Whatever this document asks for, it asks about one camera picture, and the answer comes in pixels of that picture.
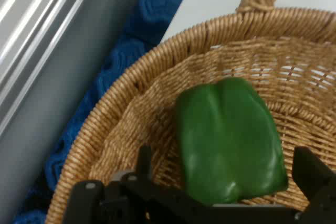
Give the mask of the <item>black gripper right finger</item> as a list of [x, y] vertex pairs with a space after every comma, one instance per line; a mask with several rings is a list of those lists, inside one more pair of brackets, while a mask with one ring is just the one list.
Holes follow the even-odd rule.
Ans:
[[309, 202], [297, 223], [335, 223], [335, 172], [309, 148], [297, 146], [292, 179]]

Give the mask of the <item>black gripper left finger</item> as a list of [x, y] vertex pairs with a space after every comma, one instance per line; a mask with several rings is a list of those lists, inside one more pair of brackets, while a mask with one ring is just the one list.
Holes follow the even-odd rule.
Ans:
[[190, 198], [152, 181], [152, 151], [139, 149], [135, 171], [104, 185], [100, 180], [76, 183], [71, 191], [65, 223], [193, 223]]

